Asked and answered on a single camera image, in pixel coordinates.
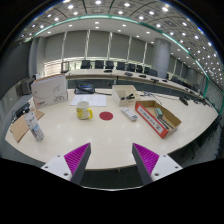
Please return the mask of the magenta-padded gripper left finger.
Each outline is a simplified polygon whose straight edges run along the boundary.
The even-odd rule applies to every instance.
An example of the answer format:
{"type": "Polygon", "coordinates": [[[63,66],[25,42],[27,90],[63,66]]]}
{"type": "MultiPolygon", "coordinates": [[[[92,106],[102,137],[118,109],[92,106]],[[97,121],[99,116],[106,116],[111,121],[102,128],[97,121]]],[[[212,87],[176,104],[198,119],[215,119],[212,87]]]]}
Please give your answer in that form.
{"type": "Polygon", "coordinates": [[[79,185],[90,154],[91,144],[86,143],[65,155],[56,155],[42,169],[79,185]]]}

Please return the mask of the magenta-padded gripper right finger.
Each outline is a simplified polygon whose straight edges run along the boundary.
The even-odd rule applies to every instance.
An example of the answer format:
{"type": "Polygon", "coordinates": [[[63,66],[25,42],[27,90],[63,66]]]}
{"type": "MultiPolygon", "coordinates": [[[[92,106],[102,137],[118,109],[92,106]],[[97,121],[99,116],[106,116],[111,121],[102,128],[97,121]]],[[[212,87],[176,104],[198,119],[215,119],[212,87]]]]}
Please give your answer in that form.
{"type": "Polygon", "coordinates": [[[144,185],[182,169],[169,155],[158,155],[136,143],[132,144],[132,154],[144,185]]]}

